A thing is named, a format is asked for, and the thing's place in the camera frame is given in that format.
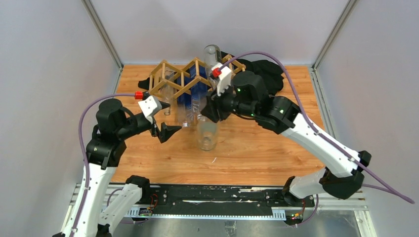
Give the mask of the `clear bottle with black label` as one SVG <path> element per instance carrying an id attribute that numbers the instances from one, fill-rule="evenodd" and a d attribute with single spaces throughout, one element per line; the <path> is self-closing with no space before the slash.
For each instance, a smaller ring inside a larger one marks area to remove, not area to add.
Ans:
<path id="1" fill-rule="evenodd" d="M 197 116 L 197 122 L 198 147 L 203 151 L 213 150 L 218 143 L 218 123 L 211 121 L 203 115 Z"/>

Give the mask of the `clear bottle with white label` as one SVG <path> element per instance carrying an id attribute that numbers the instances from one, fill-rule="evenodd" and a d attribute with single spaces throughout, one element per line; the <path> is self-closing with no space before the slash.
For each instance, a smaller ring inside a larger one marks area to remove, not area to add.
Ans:
<path id="1" fill-rule="evenodd" d="M 215 44 L 207 45 L 204 48 L 204 63 L 205 63 L 207 80 L 210 82 L 212 89 L 215 89 L 217 85 L 216 79 L 211 78 L 212 67 L 215 66 L 217 63 L 221 63 L 221 62 L 222 62 L 222 55 L 221 55 L 220 48 Z"/>

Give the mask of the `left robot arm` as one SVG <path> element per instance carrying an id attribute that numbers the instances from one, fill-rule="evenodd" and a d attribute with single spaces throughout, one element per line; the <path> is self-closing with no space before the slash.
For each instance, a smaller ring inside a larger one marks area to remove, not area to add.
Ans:
<path id="1" fill-rule="evenodd" d="M 84 161 L 83 180 L 74 210 L 59 233 L 61 237 L 111 237 L 136 203 L 145 204 L 151 199 L 150 180 L 133 175 L 108 206 L 103 204 L 126 150 L 126 139 L 149 131 L 164 143 L 180 127 L 156 124 L 155 114 L 169 108 L 169 103 L 148 92 L 136 92 L 131 97 L 138 100 L 141 112 L 133 114 L 122 105 L 121 96 L 120 93 L 106 95 L 93 102 L 98 106 L 97 123 L 87 144 L 79 140 Z"/>

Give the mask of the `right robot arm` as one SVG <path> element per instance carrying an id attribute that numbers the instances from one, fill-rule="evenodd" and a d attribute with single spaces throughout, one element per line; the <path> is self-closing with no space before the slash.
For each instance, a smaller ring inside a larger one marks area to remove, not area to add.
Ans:
<path id="1" fill-rule="evenodd" d="M 206 100 L 201 114 L 211 121 L 223 121 L 231 114 L 250 117 L 262 128 L 295 141 L 325 165 L 317 172 L 286 181 L 282 190 L 286 205 L 295 206 L 303 198 L 322 193 L 348 199 L 362 187 L 362 171 L 369 165 L 371 154 L 345 147 L 305 119 L 292 100 L 270 95 L 261 76 L 250 71 L 239 73 L 226 89 L 208 93 Z"/>

